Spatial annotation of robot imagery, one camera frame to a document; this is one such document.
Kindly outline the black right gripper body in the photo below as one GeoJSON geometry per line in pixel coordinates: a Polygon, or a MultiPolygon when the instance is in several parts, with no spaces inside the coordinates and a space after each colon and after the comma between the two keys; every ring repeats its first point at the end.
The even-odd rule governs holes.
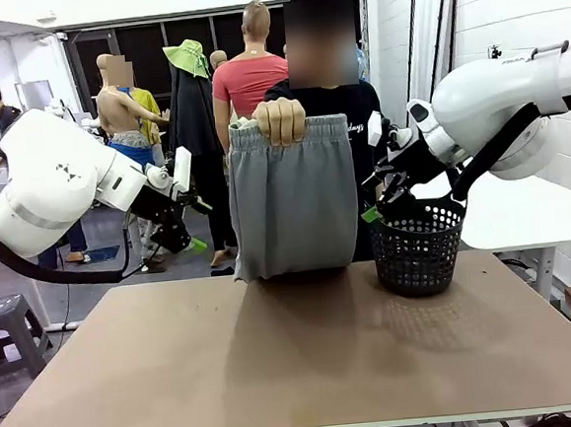
{"type": "Polygon", "coordinates": [[[421,150],[403,152],[390,160],[383,158],[375,165],[373,173],[380,180],[389,178],[391,187],[397,188],[428,183],[447,170],[448,166],[428,150],[421,150]]]}

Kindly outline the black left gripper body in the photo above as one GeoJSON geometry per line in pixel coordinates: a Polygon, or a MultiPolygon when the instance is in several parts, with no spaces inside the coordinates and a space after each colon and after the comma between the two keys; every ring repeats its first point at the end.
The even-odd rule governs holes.
{"type": "Polygon", "coordinates": [[[175,253],[185,250],[191,241],[191,235],[182,221],[183,208],[196,205],[199,196],[195,189],[171,198],[145,185],[131,204],[131,213],[138,218],[151,221],[157,229],[151,240],[167,251],[175,253]]]}

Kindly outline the person's right hand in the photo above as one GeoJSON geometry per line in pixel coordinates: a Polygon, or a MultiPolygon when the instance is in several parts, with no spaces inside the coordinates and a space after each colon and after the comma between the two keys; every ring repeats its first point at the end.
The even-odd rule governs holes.
{"type": "Polygon", "coordinates": [[[297,100],[281,97],[260,103],[252,118],[272,146],[289,146],[304,139],[306,113],[297,100]]]}

